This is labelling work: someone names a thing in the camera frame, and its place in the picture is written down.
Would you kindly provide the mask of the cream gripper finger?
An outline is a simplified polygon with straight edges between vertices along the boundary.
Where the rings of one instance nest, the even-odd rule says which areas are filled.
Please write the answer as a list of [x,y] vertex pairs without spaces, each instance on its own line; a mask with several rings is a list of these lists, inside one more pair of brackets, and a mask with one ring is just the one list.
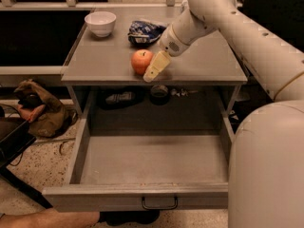
[[171,62],[170,55],[162,50],[159,51],[152,59],[150,65],[146,69],[143,79],[152,82]]

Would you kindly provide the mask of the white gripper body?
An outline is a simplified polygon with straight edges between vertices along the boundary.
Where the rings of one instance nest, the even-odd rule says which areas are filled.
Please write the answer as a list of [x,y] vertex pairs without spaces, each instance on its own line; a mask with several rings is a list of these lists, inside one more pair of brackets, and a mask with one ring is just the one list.
[[190,48],[189,45],[186,45],[179,40],[172,25],[170,25],[161,35],[159,45],[160,48],[166,51],[171,57],[180,56]]

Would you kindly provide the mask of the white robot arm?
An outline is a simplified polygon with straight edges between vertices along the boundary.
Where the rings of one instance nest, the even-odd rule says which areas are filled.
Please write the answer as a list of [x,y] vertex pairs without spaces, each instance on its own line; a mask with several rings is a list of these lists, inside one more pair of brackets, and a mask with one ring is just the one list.
[[229,228],[304,228],[303,54],[237,8],[236,0],[188,0],[165,30],[144,79],[218,30],[271,97],[239,126],[230,151]]

